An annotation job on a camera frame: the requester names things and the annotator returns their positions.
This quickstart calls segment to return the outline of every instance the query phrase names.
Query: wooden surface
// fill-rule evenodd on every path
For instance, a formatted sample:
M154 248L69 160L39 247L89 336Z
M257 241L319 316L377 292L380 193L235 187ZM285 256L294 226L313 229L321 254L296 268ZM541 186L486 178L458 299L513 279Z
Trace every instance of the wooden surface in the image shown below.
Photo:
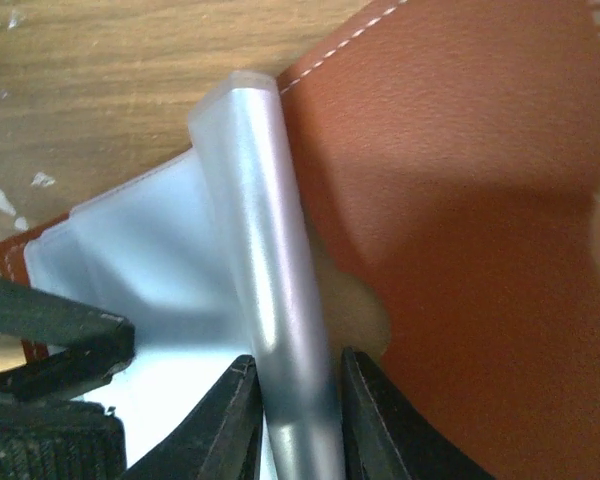
M0 0L0 240L184 151L231 70L277 74L367 0ZM55 179L32 186L43 172ZM0 369L22 362L0 337Z

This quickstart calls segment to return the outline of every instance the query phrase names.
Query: black plastic part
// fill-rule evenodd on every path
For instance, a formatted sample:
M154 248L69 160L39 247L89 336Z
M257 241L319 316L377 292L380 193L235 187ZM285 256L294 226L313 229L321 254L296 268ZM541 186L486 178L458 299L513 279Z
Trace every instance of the black plastic part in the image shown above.
M171 435L122 478L254 480L260 476L261 444L262 399L255 362L242 355Z
M0 479L113 480L125 468L122 423L101 406L0 395Z
M363 353L342 354L349 480L493 479L420 415Z
M0 372L0 392L21 401L76 397L108 384L134 356L135 329L124 317L1 278L0 333L67 348Z

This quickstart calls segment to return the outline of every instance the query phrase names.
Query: wood grain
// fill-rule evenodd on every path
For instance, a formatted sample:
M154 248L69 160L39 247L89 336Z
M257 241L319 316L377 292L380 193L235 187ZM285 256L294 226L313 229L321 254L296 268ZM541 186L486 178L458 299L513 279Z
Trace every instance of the wood grain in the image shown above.
M365 3L0 1L0 188L33 226L141 174L188 147L187 112L231 70L277 74ZM21 362L0 337L0 369Z

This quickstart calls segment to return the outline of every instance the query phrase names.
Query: wallet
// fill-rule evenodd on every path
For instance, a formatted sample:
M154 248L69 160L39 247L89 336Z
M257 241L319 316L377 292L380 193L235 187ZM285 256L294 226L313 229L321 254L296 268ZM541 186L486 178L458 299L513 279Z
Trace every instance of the wallet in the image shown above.
M391 380L498 478L600 478L600 0L376 0L279 87L308 221L386 310ZM200 342L204 364L160 361L211 386L247 347L208 206L194 146L5 240L0 268Z

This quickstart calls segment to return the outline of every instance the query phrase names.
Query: brown leather wallet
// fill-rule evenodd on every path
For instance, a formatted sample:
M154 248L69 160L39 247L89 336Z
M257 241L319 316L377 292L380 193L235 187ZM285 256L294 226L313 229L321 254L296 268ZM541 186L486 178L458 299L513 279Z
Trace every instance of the brown leather wallet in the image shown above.
M501 478L600 478L600 0L376 0L279 77L305 208L383 365ZM22 249L0 245L26 283Z

